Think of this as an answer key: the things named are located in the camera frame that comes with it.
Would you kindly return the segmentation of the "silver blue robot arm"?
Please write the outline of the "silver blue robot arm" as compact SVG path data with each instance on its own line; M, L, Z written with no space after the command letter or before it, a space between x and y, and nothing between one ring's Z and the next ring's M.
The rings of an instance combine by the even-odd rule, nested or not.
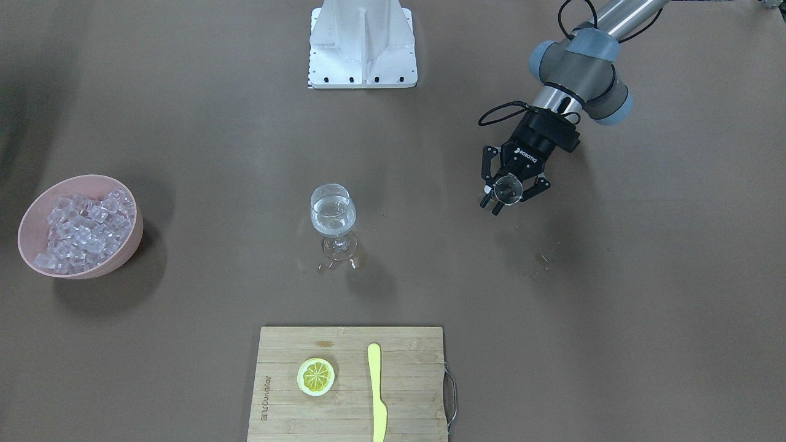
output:
M497 215L547 191L547 160L556 149L575 151L582 114L602 125L628 117L634 98L615 62L621 45L649 29L665 5L611 1L595 8L587 2L589 19L573 29L561 23L561 41L544 41L533 49L528 67L542 89L533 103L511 101L519 117L513 134L500 146L483 148L481 207L491 205Z

